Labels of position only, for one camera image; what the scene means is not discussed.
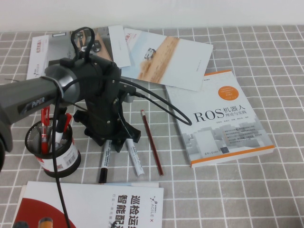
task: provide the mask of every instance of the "whiteboard marker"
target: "whiteboard marker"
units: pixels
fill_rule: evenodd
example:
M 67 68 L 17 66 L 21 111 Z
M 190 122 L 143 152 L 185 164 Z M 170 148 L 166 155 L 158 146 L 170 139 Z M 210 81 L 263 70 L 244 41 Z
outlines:
M 133 164 L 134 164 L 135 169 L 136 169 L 137 176 L 139 176 L 141 174 L 144 174 L 143 167 L 141 165 L 141 161 L 139 160 L 137 150 L 134 146 L 133 139 L 126 139 L 126 142 L 127 142 L 127 146 L 128 146 L 128 151 L 131 155 Z
M 103 159 L 101 162 L 101 170 L 100 170 L 100 176 L 99 176 L 99 182 L 100 184 L 106 183 L 106 177 L 108 174 L 108 167 L 109 167 L 109 160 L 110 160 L 110 153 L 111 153 L 111 142 L 112 140 L 105 141 L 104 144 L 104 154 Z

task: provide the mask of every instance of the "gray checkered tablecloth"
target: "gray checkered tablecloth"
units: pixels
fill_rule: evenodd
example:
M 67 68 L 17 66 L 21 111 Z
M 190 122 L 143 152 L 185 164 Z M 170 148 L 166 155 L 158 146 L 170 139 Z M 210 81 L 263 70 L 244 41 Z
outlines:
M 142 131 L 136 145 L 145 175 L 137 178 L 124 147 L 112 152 L 109 182 L 158 181 L 164 188 L 163 228 L 300 228 L 304 224 L 304 26 L 150 29 L 149 32 L 214 45 L 208 72 L 231 69 L 277 146 L 272 154 L 190 168 L 176 121 L 148 101 L 124 104 L 125 118 Z M 0 35 L 0 84 L 26 78 L 31 38 Z M 140 82 L 166 97 L 163 86 Z M 165 175 L 160 177 L 140 116 L 147 112 Z M 0 174 L 0 226 L 10 228 L 21 186 L 54 181 L 24 145 L 31 115 L 12 126 L 14 149 Z M 101 148 L 72 123 L 82 161 L 61 182 L 97 183 Z

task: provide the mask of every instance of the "white paper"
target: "white paper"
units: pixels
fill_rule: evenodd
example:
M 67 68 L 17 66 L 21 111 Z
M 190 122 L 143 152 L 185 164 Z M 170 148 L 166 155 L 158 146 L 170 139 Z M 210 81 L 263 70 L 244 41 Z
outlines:
M 121 215 L 116 212 L 117 205 L 126 206 L 121 225 L 128 227 L 132 196 L 140 199 L 138 203 L 133 203 L 139 206 L 136 227 L 162 227 L 163 188 L 68 183 L 62 183 L 61 188 L 69 219 L 77 228 L 109 227 L 109 222 L 113 223 L 115 216 Z M 127 196 L 126 202 L 118 202 L 119 196 Z M 29 181 L 23 198 L 41 201 L 63 212 L 56 183 Z M 54 221 L 57 219 L 52 214 L 48 216 Z M 40 219 L 31 218 L 32 221 L 37 222 Z
M 109 26 L 109 32 L 114 62 L 118 67 L 130 66 L 131 62 L 123 27 L 121 25 Z
M 213 46 L 124 29 L 131 66 L 122 76 L 166 86 L 199 91 Z
M 33 37 L 28 63 L 27 80 L 38 78 L 44 72 L 48 54 L 48 36 Z

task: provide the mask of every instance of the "white wall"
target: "white wall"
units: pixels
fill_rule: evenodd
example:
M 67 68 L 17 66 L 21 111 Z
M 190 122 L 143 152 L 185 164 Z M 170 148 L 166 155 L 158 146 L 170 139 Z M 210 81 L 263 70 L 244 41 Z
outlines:
M 304 24 L 303 0 L 1 0 L 0 31 Z

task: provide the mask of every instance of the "booklet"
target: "booklet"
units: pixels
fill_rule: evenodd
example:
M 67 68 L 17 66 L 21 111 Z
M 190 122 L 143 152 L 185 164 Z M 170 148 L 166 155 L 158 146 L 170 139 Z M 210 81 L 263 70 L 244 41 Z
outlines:
M 167 86 L 169 99 L 192 121 L 177 122 L 192 167 L 265 153 L 275 146 L 229 70 L 202 76 L 200 92 Z
M 213 46 L 139 30 L 124 29 L 131 66 L 122 76 L 199 91 Z
M 61 184 L 71 228 L 161 228 L 163 188 Z M 29 181 L 14 224 L 65 227 L 56 183 Z
M 114 61 L 118 67 L 131 65 L 122 26 L 95 28 L 94 32 L 95 41 L 91 49 L 93 55 Z M 70 40 L 71 34 L 71 31 L 66 31 L 33 37 L 27 79 L 40 77 L 45 68 L 58 64 L 61 58 L 73 58 L 75 56 Z M 79 50 L 85 51 L 90 40 L 91 33 L 87 29 L 75 35 L 75 43 Z

